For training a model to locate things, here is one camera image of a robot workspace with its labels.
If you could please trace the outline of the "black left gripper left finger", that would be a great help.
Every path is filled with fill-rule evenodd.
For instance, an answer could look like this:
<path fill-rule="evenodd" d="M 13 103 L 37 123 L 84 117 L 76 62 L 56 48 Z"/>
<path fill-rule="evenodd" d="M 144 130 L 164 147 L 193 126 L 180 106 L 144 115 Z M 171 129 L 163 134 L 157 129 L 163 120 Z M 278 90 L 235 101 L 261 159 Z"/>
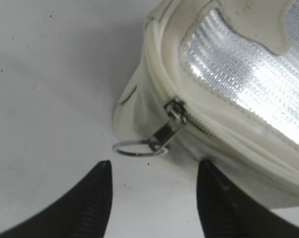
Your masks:
<path fill-rule="evenodd" d="M 112 165 L 100 161 L 61 198 L 0 238 L 103 238 L 112 202 Z"/>

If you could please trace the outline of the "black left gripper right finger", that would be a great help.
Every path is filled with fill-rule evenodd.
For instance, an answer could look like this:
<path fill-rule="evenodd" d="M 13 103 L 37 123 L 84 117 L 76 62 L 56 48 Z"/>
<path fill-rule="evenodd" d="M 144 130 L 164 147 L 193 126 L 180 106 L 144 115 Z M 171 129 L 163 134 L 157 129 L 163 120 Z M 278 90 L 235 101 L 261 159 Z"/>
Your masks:
<path fill-rule="evenodd" d="M 211 161 L 199 163 L 196 198 L 206 238 L 299 238 L 299 227 L 257 203 Z"/>

